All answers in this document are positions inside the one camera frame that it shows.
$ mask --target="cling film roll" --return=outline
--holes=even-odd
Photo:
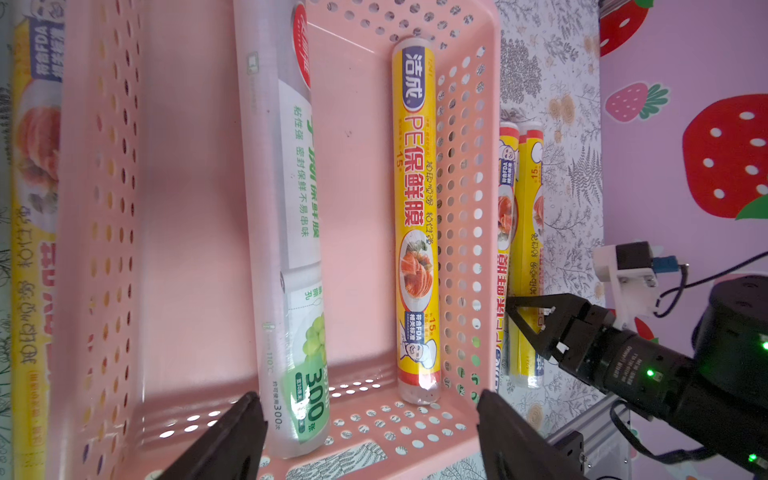
[[[330,429],[306,6],[233,8],[260,400],[270,454],[292,458]]]
[[[410,403],[440,392],[435,55],[409,38],[392,54],[398,384]]]
[[[515,178],[518,226],[512,241],[508,291],[513,296],[537,296],[541,285],[541,246],[544,235],[544,196],[541,188],[541,157],[544,132],[539,122],[519,125],[520,162]],[[538,308],[518,308],[525,322],[540,332],[544,315]],[[519,329],[510,323],[509,374],[515,383],[539,388],[544,383],[544,360]]]
[[[13,2],[11,359],[14,476],[20,480],[45,477],[65,5]]]
[[[509,250],[515,237],[518,213],[515,204],[515,171],[518,164],[517,124],[500,123],[498,137],[498,253],[496,256],[496,375],[494,390],[498,391],[502,374],[502,347],[504,344]]]

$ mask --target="yellow cling film box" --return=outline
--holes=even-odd
[[[515,172],[519,161],[517,124],[503,121],[498,145],[498,253],[496,256],[496,375],[494,390],[498,391],[502,374],[502,347],[504,345],[504,318],[507,304],[507,278],[509,250],[518,222],[515,203]]]
[[[65,5],[15,0],[12,8],[11,360],[19,480],[45,477]]]
[[[508,291],[514,296],[537,296],[541,285],[541,246],[544,235],[544,195],[541,188],[541,157],[544,132],[538,122],[520,124],[520,164],[515,178],[518,226],[512,241]],[[535,332],[544,316],[538,308],[518,312]],[[530,388],[544,383],[544,360],[534,351],[514,323],[509,325],[509,374],[515,382]]]
[[[409,38],[392,57],[395,255],[399,379],[422,389],[440,382],[435,190],[435,56]]]

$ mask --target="cable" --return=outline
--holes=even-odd
[[[654,312],[654,315],[656,318],[664,318],[665,316],[669,315],[672,312],[672,309],[675,305],[677,305],[677,301],[680,299],[680,297],[683,296],[683,290],[685,290],[686,285],[685,283],[688,281],[688,264],[685,263],[684,265],[678,265],[680,267],[680,286],[677,288],[677,295],[674,296],[674,299],[672,300],[672,303],[668,306],[668,308],[664,311],[664,313],[659,314]],[[656,300],[656,307],[659,306],[659,302],[661,301],[661,296]]]
[[[677,295],[675,295],[674,300],[672,300],[672,304],[670,304],[670,306],[669,306],[669,308],[667,309],[666,312],[664,312],[664,313],[662,313],[660,315],[657,315],[656,313],[654,313],[654,315],[657,318],[664,318],[665,316],[669,315],[670,312],[672,311],[672,309],[674,308],[674,306],[677,305],[677,301],[682,296],[683,289],[691,288],[692,286],[699,286],[702,283],[710,282],[712,280],[715,280],[716,278],[720,278],[722,276],[727,275],[728,273],[734,272],[734,271],[738,270],[739,268],[743,268],[743,267],[749,265],[750,263],[756,262],[756,261],[758,261],[758,260],[760,260],[761,258],[764,258],[764,257],[768,257],[768,251],[759,253],[759,254],[755,255],[754,257],[749,258],[748,260],[744,260],[742,263],[739,263],[738,265],[734,265],[734,266],[732,266],[731,268],[729,268],[727,270],[723,270],[720,273],[715,273],[712,276],[708,276],[707,278],[703,278],[701,280],[698,280],[698,281],[693,282],[693,283],[688,283],[688,284],[686,284],[686,282],[687,282],[687,268],[686,268],[685,272],[683,272],[683,266],[681,265],[680,266],[680,274],[683,275],[683,273],[685,273],[686,278],[685,279],[681,279],[680,286],[676,286],[674,288],[670,288],[666,292],[664,292],[661,295],[659,295],[659,298],[656,300],[656,307],[659,306],[659,303],[661,302],[661,299],[663,299],[665,296],[669,295],[670,293],[677,292]]]
[[[619,433],[627,439],[630,445],[632,445],[634,449],[639,453],[642,453],[648,458],[652,458],[653,460],[656,460],[665,465],[674,465],[676,463],[685,462],[686,460],[698,462],[700,460],[714,457],[716,455],[715,452],[709,450],[707,447],[701,447],[696,450],[673,450],[672,452],[661,453],[659,455],[651,453],[650,450],[646,449],[645,445],[640,442],[640,439],[632,435],[632,432],[629,431],[624,422],[622,422],[619,418],[619,415],[614,411],[616,406],[619,405],[623,405],[629,409],[629,405],[627,405],[624,400],[616,400],[613,402],[611,409],[608,411],[608,413],[611,415],[611,421],[614,423]]]

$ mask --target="white label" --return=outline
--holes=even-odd
[[[317,170],[312,106],[299,92],[278,81],[280,131],[283,136],[283,182],[290,269],[320,261]]]

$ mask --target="red strawberry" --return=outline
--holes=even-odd
[[[650,331],[650,327],[643,320],[634,317],[634,326],[637,328],[637,334],[644,339],[653,340],[656,338],[654,333]]]
[[[629,40],[643,24],[648,9],[652,6],[652,0],[630,0],[601,18],[600,56],[608,55]]]
[[[724,98],[683,133],[688,188],[704,211],[768,218],[768,94]]]
[[[645,83],[638,82],[617,91],[605,101],[605,111],[621,122],[632,121],[640,115],[641,120],[647,120],[651,115],[659,113],[659,107],[666,104],[664,95],[668,88],[655,84],[648,88]]]

